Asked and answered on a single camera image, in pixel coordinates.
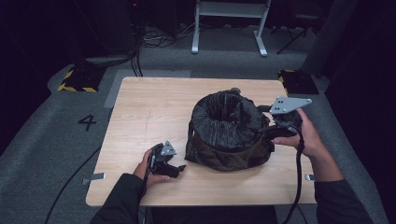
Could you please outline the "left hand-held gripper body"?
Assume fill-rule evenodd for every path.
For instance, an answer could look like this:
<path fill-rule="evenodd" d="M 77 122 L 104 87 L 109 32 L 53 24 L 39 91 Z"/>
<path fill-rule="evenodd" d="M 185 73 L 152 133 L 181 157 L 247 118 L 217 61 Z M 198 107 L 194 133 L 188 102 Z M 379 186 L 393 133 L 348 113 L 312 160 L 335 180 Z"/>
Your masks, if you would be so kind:
<path fill-rule="evenodd" d="M 157 144 L 151 149 L 148 168 L 154 174 L 176 174 L 177 168 L 168 163 L 176 154 L 169 141 Z"/>

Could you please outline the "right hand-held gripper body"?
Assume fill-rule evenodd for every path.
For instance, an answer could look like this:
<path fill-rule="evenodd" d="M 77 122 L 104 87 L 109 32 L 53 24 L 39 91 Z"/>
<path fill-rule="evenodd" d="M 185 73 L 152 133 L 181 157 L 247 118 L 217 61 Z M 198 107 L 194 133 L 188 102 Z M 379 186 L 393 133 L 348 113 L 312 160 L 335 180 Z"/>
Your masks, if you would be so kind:
<path fill-rule="evenodd" d="M 301 130 L 302 119 L 297 109 L 311 103 L 309 98 L 276 97 L 269 113 L 278 128 L 278 137 L 291 137 Z"/>

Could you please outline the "black plastic garbage bag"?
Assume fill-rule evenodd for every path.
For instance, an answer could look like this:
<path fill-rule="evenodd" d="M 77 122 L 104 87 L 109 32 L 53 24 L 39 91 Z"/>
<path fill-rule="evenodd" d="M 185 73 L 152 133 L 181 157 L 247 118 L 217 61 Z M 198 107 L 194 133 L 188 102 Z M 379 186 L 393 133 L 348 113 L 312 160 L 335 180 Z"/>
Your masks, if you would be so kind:
<path fill-rule="evenodd" d="M 266 163 L 275 151 L 269 119 L 234 89 L 208 94 L 191 112 L 185 159 L 233 172 Z"/>

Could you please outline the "person's left hand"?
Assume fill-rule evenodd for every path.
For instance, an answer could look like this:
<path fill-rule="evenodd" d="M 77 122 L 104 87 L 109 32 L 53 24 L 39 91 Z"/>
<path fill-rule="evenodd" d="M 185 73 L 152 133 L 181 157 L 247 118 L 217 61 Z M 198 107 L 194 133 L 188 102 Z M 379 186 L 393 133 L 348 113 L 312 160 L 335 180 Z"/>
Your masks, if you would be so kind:
<path fill-rule="evenodd" d="M 134 169 L 134 175 L 138 176 L 141 179 L 144 179 L 146 176 L 146 171 L 148 168 L 148 160 L 151 154 L 151 149 L 147 150 L 144 154 L 144 157 L 141 162 L 138 163 L 136 168 Z M 149 174 L 147 179 L 147 188 L 159 183 L 166 182 L 170 180 L 171 177 L 167 175 L 153 175 Z"/>

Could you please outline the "person's right hand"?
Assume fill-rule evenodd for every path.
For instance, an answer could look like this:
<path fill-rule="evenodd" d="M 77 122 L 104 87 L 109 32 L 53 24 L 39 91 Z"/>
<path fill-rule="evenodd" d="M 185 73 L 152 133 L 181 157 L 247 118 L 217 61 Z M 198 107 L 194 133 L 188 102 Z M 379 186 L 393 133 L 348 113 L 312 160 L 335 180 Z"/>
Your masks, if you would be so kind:
<path fill-rule="evenodd" d="M 302 119 L 302 136 L 304 138 L 304 150 L 303 154 L 307 157 L 315 157 L 318 153 L 325 148 L 323 145 L 313 122 L 308 118 L 305 112 L 298 108 Z M 292 137 L 276 137 L 273 143 L 281 146 L 295 147 L 298 148 L 300 144 L 301 137 L 299 135 L 294 135 Z"/>

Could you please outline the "grey curtain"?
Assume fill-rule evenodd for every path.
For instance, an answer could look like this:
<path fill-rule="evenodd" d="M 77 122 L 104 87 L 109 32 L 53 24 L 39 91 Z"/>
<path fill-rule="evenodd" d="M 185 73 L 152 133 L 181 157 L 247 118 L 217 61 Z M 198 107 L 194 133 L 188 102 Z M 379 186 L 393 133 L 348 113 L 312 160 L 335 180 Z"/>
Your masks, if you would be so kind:
<path fill-rule="evenodd" d="M 352 17 L 359 0 L 334 0 L 328 17 L 312 49 L 307 54 L 301 70 L 308 75 L 319 75 L 330 58 L 342 33 Z"/>

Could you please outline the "black folding chair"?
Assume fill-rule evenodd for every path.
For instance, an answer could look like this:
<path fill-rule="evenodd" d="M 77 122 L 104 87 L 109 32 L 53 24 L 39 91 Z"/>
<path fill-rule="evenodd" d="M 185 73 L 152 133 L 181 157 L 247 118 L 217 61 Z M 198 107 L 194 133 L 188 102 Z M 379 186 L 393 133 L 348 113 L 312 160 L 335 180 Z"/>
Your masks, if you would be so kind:
<path fill-rule="evenodd" d="M 290 41 L 276 53 L 280 54 L 299 37 L 306 35 L 309 29 L 311 29 L 313 33 L 317 35 L 322 21 L 323 13 L 320 9 L 287 9 L 284 12 L 283 18 L 277 25 L 274 26 L 271 33 L 273 34 L 281 27 L 285 27 L 290 36 Z"/>

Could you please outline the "grey stand base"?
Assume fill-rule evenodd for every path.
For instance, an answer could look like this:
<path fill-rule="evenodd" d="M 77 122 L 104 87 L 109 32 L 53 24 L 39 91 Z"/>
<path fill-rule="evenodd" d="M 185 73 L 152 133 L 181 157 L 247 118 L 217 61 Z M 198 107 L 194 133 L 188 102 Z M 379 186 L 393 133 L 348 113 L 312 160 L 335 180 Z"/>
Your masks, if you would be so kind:
<path fill-rule="evenodd" d="M 131 60 L 129 55 L 109 55 L 106 57 L 91 57 L 87 58 L 86 61 L 98 67 L 111 67 L 122 63 L 127 63 Z"/>

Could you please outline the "black yellow striped base plate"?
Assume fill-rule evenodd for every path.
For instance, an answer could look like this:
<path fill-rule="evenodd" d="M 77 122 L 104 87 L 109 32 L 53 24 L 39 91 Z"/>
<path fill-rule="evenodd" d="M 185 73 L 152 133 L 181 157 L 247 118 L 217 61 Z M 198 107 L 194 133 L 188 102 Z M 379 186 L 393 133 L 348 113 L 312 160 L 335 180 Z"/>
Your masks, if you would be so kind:
<path fill-rule="evenodd" d="M 301 70 L 280 70 L 277 76 L 287 94 L 318 94 L 312 77 Z"/>
<path fill-rule="evenodd" d="M 105 71 L 104 67 L 94 67 L 85 70 L 71 67 L 58 90 L 98 92 Z"/>

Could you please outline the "white desk frame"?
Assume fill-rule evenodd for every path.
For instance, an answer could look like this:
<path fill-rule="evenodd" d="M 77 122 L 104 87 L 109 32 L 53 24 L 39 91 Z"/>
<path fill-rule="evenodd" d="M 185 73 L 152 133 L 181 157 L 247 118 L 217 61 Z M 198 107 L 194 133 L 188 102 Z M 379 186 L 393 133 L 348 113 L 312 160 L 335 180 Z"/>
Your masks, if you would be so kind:
<path fill-rule="evenodd" d="M 194 13 L 194 34 L 191 44 L 191 53 L 197 54 L 199 52 L 200 19 L 203 16 L 234 17 L 260 19 L 259 28 L 253 31 L 253 35 L 260 55 L 262 57 L 266 57 L 268 52 L 264 46 L 262 31 L 270 10 L 271 3 L 272 0 L 264 0 L 263 3 L 259 4 L 196 0 Z"/>

